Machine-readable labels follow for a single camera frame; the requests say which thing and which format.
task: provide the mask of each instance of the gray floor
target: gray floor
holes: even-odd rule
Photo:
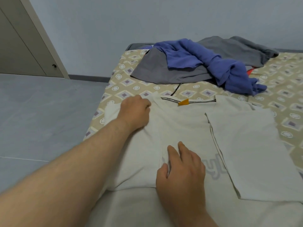
[[[0,192],[82,141],[106,85],[0,74]]]

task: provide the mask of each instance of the bed sheet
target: bed sheet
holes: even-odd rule
[[[130,76],[146,51],[138,49],[123,53],[112,72],[84,139],[104,126],[104,109],[107,104],[120,103],[123,99],[137,94],[147,96],[158,91],[165,96],[175,91],[178,84],[153,84]],[[270,108],[280,138],[303,178],[303,53],[280,53],[278,57],[270,59],[263,68],[255,69],[250,76],[258,78],[260,84],[267,85],[267,91],[254,97],[243,96],[201,81],[182,84],[174,96],[179,99],[209,99],[219,94],[248,101],[262,108]]]

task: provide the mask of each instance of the bed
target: bed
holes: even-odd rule
[[[120,103],[123,99],[155,91],[179,99],[209,99],[216,94],[248,101],[262,108],[270,108],[280,138],[303,178],[303,53],[280,53],[263,68],[255,69],[251,77],[267,85],[267,91],[256,96],[243,96],[224,91],[205,81],[182,84],[153,84],[130,76],[147,50],[129,50],[122,54],[119,64],[105,89],[101,102],[85,134],[84,140],[104,126],[104,109],[107,104]]]

